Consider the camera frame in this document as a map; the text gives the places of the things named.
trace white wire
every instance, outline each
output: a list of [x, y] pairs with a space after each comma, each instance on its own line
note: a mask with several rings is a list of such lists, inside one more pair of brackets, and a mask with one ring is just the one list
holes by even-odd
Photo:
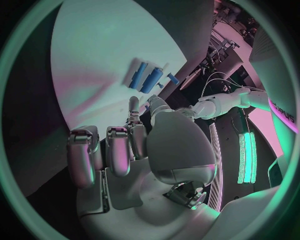
[[209, 46], [213, 47], [213, 48], [216, 50], [216, 52], [217, 52], [217, 57], [218, 57], [219, 61], [221, 62], [219, 51], [218, 51], [217, 48], [213, 45], [212, 41], [209, 41], [209, 42], [210, 42], [210, 44], [211, 44], [211, 45], [209, 45]]
[[205, 86], [204, 86], [204, 88], [203, 88], [202, 94], [201, 94], [201, 98], [203, 97], [203, 94], [204, 94], [204, 91], [205, 91], [207, 85], [208, 85], [211, 81], [214, 81], [214, 80], [222, 80], [222, 81], [231, 83], [232, 85], [234, 85], [234, 86], [236, 86], [236, 87], [239, 87], [239, 88], [247, 88], [247, 89], [251, 89], [251, 88], [252, 88], [251, 86], [241, 86], [241, 85], [239, 85], [239, 84], [234, 84], [234, 83], [232, 83], [231, 81], [225, 80], [225, 79], [223, 79], [223, 78], [214, 78], [214, 79], [211, 79], [211, 80], [209, 80], [208, 82], [206, 82], [206, 84], [205, 84]]
[[239, 85], [238, 83], [236, 83], [230, 76], [228, 76], [226, 73], [224, 72], [221, 72], [221, 71], [216, 71], [214, 73], [212, 73], [208, 79], [206, 80], [206, 82], [208, 82], [208, 80], [212, 77], [212, 75], [214, 74], [224, 74], [226, 77], [228, 77], [231, 81], [233, 81], [236, 85], [238, 85], [239, 87], [244, 87], [244, 88], [248, 88], [248, 89], [252, 89], [252, 90], [256, 90], [256, 91], [260, 91], [260, 92], [265, 92], [264, 90], [262, 89], [259, 89], [259, 88], [256, 88], [256, 87], [252, 87], [252, 86], [242, 86], [242, 85]]

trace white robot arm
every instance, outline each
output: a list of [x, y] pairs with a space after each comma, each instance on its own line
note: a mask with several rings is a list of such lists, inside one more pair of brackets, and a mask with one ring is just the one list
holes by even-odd
[[194, 106], [190, 106], [192, 118], [212, 119], [226, 114], [231, 108], [249, 108], [250, 106], [270, 111], [268, 95], [262, 91], [251, 91], [241, 87], [232, 93], [218, 93], [198, 99]]

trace green light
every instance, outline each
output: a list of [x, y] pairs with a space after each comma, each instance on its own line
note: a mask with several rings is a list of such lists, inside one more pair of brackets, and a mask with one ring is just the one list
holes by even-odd
[[245, 175], [245, 137], [243, 134], [239, 135], [239, 171], [237, 183], [242, 184]]
[[252, 146], [252, 176], [251, 176], [251, 183], [254, 184], [256, 181], [256, 173], [257, 173], [257, 165], [258, 165], [258, 156], [256, 150], [256, 143], [254, 133], [250, 133], [251, 137], [251, 146]]
[[254, 133], [239, 135], [239, 172], [237, 183], [252, 183], [256, 181], [257, 149]]

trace small blue part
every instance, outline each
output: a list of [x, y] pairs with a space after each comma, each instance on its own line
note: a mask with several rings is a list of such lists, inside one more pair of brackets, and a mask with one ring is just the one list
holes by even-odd
[[144, 81], [140, 91], [144, 94], [148, 94], [163, 74], [164, 73], [159, 68], [154, 68], [152, 73]]
[[137, 86], [139, 85], [139, 82], [141, 80], [142, 74], [145, 71], [146, 67], [147, 67], [147, 63], [142, 62], [139, 66], [139, 69], [134, 73], [133, 77], [132, 77], [132, 82], [130, 83], [129, 87], [131, 89], [136, 89]]
[[164, 85], [162, 85], [162, 84], [160, 84], [160, 83], [158, 83], [157, 85], [158, 85], [161, 89], [164, 88]]
[[176, 85], [179, 84], [179, 80], [176, 77], [174, 77], [171, 73], [168, 74], [168, 78], [171, 79], [171, 81]]

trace white table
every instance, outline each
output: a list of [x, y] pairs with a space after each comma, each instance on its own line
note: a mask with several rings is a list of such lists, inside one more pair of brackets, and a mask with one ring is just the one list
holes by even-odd
[[162, 68], [164, 86], [187, 61], [167, 31], [132, 0], [66, 0], [58, 13], [51, 42], [51, 71], [63, 117], [70, 129], [123, 126], [131, 96], [141, 110], [161, 88], [144, 94], [128, 88], [134, 59]]

